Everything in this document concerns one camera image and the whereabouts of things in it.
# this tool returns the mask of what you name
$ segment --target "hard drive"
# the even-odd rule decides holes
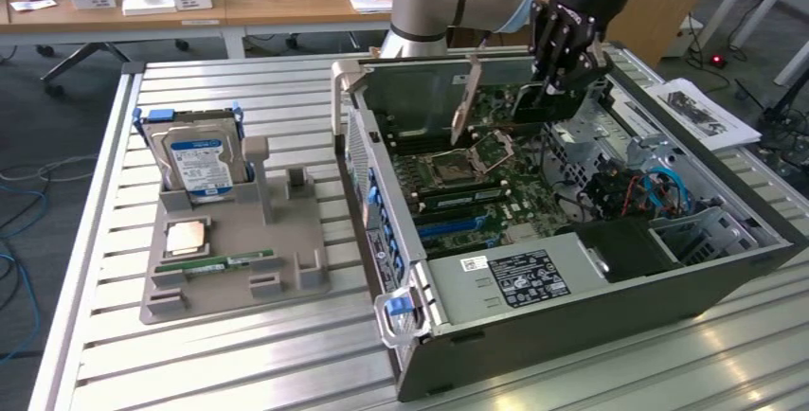
[[[250,180],[242,154],[242,111],[175,112],[152,110],[135,128],[143,135],[164,190],[186,190],[194,203],[226,199],[234,184]]]

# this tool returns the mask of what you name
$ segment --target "aluminum workbench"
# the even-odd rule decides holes
[[[143,73],[122,76],[31,409],[805,406],[806,255],[692,320],[429,400],[395,401],[333,158],[330,64],[345,57],[152,63]],[[626,52],[614,59],[641,85],[657,80]],[[317,178],[333,290],[304,301],[144,326],[138,306],[159,174],[131,128],[131,113],[135,107],[144,112],[226,108],[235,99],[246,110],[247,134],[270,137],[268,173],[304,165]],[[720,156],[809,233],[806,200],[748,152]]]

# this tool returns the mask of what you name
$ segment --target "gray carpet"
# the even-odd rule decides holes
[[[701,0],[694,12],[696,18],[705,22],[720,2],[721,0]],[[709,47],[722,45],[725,34],[745,9],[745,4],[740,4]],[[730,65],[722,71],[724,75],[730,80],[742,79],[762,99],[776,100],[785,89],[774,86],[772,79],[809,38],[805,31],[806,23],[774,11],[746,46],[749,61],[741,63],[730,58]],[[379,45],[383,38],[381,32],[357,35],[363,47]],[[284,36],[274,37],[270,41],[252,42],[255,47],[250,51],[251,56],[351,51],[347,34],[300,35],[300,50],[287,49]],[[190,44],[191,50],[187,53],[175,49],[172,41],[120,47],[134,60],[146,62],[226,57],[224,45],[216,39],[196,39],[191,40]],[[75,46],[56,46],[60,57],[75,49]],[[0,52],[8,55],[9,50]],[[32,46],[23,46],[17,49],[13,59],[0,65],[0,169],[17,164],[44,164],[70,155],[95,153],[100,147],[120,63],[107,53],[92,56],[56,81],[64,86],[67,97],[51,99],[41,92],[37,78],[56,61],[36,55]],[[665,61],[657,70],[666,79],[692,79],[704,90],[722,83],[717,77],[689,67],[682,60]],[[749,100],[737,99],[734,92],[730,87],[713,92],[712,97],[737,116],[753,122],[757,118],[757,108]],[[805,106],[808,101],[809,89],[801,95],[800,103]],[[83,172],[90,166],[91,164],[84,163],[63,172]],[[25,188],[40,188],[43,183],[28,184]],[[88,181],[54,184],[48,192],[50,208],[45,217],[24,234],[11,240],[12,250],[25,261],[31,271],[43,316],[40,335],[28,347],[32,351],[44,348],[88,184]],[[28,195],[0,192],[0,223],[28,204],[31,198]],[[0,299],[11,287],[7,280],[0,282]],[[0,312],[0,352],[13,348],[27,336],[31,327],[31,304],[20,293],[11,306]],[[39,358],[31,357],[12,360],[0,366],[0,410],[16,411],[25,408],[37,365]]]

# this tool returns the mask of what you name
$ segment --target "chair wheel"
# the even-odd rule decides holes
[[[64,96],[64,88],[59,85],[45,84],[45,94],[54,98]]]
[[[39,56],[43,56],[45,58],[52,58],[54,55],[56,54],[54,52],[54,47],[48,46],[48,45],[37,45],[36,46],[36,53],[39,53]]]

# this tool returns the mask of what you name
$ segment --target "blue pcie slot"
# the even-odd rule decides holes
[[[462,222],[438,224],[435,226],[426,226],[418,229],[418,236],[421,238],[429,238],[431,236],[439,236],[442,234],[453,234],[461,231],[470,231],[473,229],[481,229],[486,221],[487,215],[475,217],[474,219],[465,220]]]

